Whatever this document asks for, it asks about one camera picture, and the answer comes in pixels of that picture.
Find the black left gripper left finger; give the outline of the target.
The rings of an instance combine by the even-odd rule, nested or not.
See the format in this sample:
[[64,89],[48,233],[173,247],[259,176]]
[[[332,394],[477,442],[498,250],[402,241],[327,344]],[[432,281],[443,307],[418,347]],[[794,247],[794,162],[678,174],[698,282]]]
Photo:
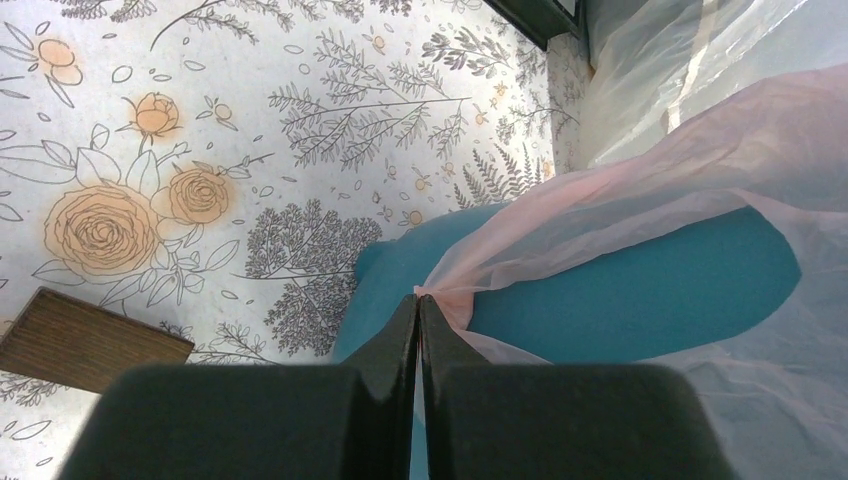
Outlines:
[[417,299],[333,365],[150,366],[101,396],[63,479],[405,479]]

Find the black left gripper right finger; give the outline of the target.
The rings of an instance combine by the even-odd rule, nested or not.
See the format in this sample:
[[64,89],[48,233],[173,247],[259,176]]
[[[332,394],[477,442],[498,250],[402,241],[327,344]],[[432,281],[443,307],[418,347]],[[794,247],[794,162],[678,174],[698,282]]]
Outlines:
[[658,365],[496,365],[418,300],[433,479],[732,479],[691,385]]

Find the teal plastic trash bin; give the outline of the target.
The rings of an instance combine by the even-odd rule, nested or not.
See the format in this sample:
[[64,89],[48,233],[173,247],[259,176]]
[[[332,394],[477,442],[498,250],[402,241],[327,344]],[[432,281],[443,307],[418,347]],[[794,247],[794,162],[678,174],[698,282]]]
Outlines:
[[[455,212],[368,246],[335,357],[376,334],[445,251],[496,212]],[[799,279],[785,238],[745,207],[549,278],[478,293],[469,328],[555,363],[644,360],[753,328]]]

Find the pink plastic trash bag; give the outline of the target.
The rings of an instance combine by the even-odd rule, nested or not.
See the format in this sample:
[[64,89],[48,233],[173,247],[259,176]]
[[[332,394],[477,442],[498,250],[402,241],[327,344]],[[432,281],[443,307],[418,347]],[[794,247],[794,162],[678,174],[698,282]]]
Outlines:
[[761,80],[647,153],[532,189],[442,257],[422,290],[464,329],[473,297],[750,208],[800,279],[727,340],[660,357],[746,479],[847,475],[847,69]]

